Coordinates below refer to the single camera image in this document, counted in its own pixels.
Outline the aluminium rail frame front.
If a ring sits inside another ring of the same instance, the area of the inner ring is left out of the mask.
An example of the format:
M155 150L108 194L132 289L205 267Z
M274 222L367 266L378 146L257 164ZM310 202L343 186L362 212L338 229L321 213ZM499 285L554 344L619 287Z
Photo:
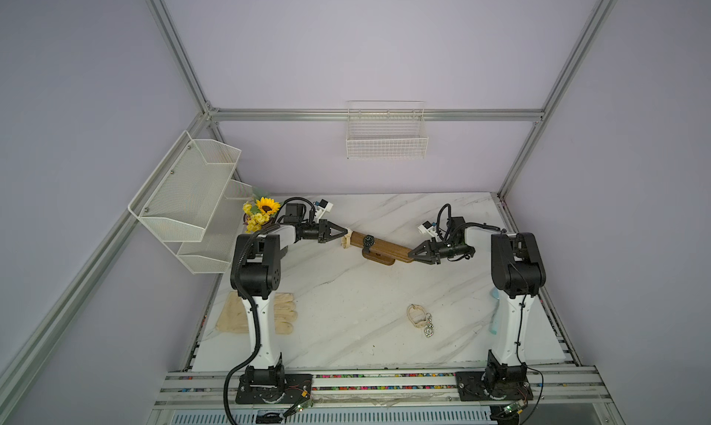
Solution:
M472 399L456 369L311 371L281 403L223 409L221 372L172 372L150 424L621 424L594 367L542 365L506 398Z

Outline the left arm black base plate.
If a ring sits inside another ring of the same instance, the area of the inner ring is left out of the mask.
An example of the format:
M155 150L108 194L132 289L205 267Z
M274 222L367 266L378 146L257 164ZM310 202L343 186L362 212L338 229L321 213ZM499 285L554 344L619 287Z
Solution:
M234 402L237 405L292 405L310 396L313 375L308 373L286 373L271 377L265 371L244 374Z

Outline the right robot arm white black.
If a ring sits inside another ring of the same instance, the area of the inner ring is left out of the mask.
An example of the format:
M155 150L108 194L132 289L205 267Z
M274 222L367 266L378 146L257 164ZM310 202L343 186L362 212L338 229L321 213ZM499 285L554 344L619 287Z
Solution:
M498 293L496 343L488 351L483 373L459 373L460 393L469 399L486 396L504 400L514 395L529 399L525 339L531 310L546 282L535 236L530 232L510 234L504 228L467 222L462 217L448 219L445 228L425 221L418 230L429 239L410 250L408 257L428 265L472 258L483 235L490 235L486 243Z

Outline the light blue small object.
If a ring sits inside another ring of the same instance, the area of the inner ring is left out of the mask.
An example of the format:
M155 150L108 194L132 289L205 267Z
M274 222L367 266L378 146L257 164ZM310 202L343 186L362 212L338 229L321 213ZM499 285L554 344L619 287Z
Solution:
M498 328L499 328L499 319L498 319L498 310L500 307L499 290L497 288L493 288L490 291L490 296L492 297L492 299L494 299L494 311L493 311L492 319L491 319L490 325L489 325L489 332L492 335L496 335L496 334L498 334Z

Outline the beige work glove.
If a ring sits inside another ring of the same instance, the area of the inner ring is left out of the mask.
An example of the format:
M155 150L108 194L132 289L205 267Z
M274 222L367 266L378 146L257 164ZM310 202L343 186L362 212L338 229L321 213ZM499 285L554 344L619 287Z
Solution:
M216 322L218 332L229 332L230 334L247 334L249 332L246 308L243 302L244 299L237 292L229 294ZM294 323L298 317L294 296L288 293L277 293L273 308L276 334L292 334Z

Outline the sunflower bouquet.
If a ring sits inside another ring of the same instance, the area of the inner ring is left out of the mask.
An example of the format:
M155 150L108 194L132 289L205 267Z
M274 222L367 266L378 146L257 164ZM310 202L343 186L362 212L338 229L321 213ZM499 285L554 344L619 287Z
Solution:
M281 209L281 202L271 197L266 191L257 190L243 204L244 228L248 234L261 231L265 226L275 223Z

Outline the white mesh shelf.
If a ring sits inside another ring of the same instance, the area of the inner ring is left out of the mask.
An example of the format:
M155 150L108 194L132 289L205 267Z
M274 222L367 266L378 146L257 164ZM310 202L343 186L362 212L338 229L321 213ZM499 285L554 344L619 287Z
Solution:
M163 243L198 243L206 235L241 151L183 132L128 205Z
M177 259L192 274L222 274L229 269L236 238L243 230L243 206L253 196L251 185L229 180L203 239L178 249Z

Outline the wooden watch stand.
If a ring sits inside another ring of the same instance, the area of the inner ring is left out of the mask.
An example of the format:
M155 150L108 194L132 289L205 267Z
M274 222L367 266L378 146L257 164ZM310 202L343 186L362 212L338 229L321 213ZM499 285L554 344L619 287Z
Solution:
M375 245L370 249L370 254L364 255L362 253L362 240L366 235L367 234L362 234L362 232L353 232L351 239L351 247L358 248L361 251L362 257L366 258L366 260L370 260L384 266L392 266L397 261L403 263L413 262L408 255L410 248L381 240L375 236Z

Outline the beige band watch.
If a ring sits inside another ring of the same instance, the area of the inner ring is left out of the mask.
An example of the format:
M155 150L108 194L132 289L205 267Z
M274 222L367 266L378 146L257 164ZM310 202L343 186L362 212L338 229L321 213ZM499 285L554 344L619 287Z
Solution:
M351 247L352 234L353 234L353 231L351 229L348 229L346 234L342 237L342 247L343 248Z

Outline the lower white mesh shelf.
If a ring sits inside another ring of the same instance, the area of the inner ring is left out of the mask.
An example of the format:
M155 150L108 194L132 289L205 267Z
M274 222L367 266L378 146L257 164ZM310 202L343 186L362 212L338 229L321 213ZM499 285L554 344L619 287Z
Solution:
M192 274L222 274L229 269L236 238L243 230L243 206L253 196L251 185L229 180L203 239L178 249L177 259Z

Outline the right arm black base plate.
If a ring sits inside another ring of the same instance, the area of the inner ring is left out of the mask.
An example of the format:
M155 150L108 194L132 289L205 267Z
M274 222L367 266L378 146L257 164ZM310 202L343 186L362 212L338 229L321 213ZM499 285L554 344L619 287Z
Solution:
M455 385L461 401L518 401L533 400L533 391L525 373L505 371L458 371Z

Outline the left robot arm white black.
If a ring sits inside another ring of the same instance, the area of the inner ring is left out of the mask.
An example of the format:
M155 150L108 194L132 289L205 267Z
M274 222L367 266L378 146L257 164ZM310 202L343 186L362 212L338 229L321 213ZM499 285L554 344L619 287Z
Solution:
M282 423L313 404L313 376L288 373L276 344L276 291L281 261L288 247L302 240L326 244L348 230L324 218L333 204L305 197L279 203L263 197L244 205L246 232L237 236L230 270L231 288L243 302L251 354L230 369L222 389L227 421L237 423L231 406L286 405L285 412L268 412L261 423Z

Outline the upper white mesh shelf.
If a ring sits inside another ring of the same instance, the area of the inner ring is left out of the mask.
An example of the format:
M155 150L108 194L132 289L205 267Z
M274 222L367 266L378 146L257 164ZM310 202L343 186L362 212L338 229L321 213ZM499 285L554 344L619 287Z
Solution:
M128 205L163 243L198 243L206 235L241 151L183 132Z

